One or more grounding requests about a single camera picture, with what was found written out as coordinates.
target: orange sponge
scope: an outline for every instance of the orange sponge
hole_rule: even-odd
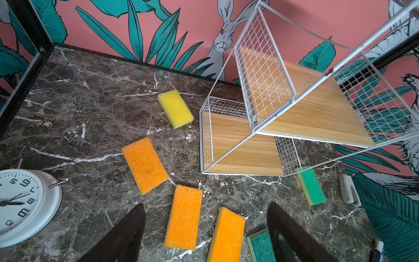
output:
[[[148,137],[124,146],[122,153],[141,194],[144,195],[169,178]]]
[[[218,211],[207,262],[238,262],[246,219],[227,208]]]
[[[202,190],[176,185],[164,245],[195,250]]]

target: clock face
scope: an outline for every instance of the clock face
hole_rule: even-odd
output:
[[[0,237],[34,212],[41,188],[41,182],[33,174],[0,174]]]

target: yellow sponge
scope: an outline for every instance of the yellow sponge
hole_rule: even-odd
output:
[[[177,90],[161,93],[157,99],[174,129],[194,120],[194,116]]]

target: clock hand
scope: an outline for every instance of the clock hand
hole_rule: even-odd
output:
[[[5,207],[7,205],[24,205],[24,202],[10,202],[10,201],[0,201],[0,207]]]
[[[21,194],[22,194],[22,193],[18,194],[17,196],[15,196],[14,198],[10,199],[9,201],[16,200],[16,199],[18,199],[18,198],[21,198],[21,197],[25,197],[25,196],[27,196],[27,195],[30,195],[30,193],[29,193],[29,194],[25,194],[25,195],[23,195],[23,196],[19,197]]]
[[[10,199],[9,201],[12,201],[13,199],[15,199],[16,197],[20,196],[22,193],[18,194],[17,196],[15,196],[14,198]]]

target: wire mesh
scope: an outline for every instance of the wire mesh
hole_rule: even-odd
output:
[[[275,137],[279,158],[281,159],[284,175],[288,176],[301,168],[300,158],[295,148],[294,139],[287,137]]]
[[[363,55],[334,74],[346,98],[377,144],[416,131],[416,115],[400,97],[410,86],[394,89]]]
[[[211,113],[247,119],[244,103],[210,96],[199,111],[201,172],[213,162]]]
[[[199,111],[199,136],[201,154],[201,172],[213,163],[210,104],[205,100]]]
[[[250,127],[255,130],[287,105],[295,93],[259,8],[234,51]]]

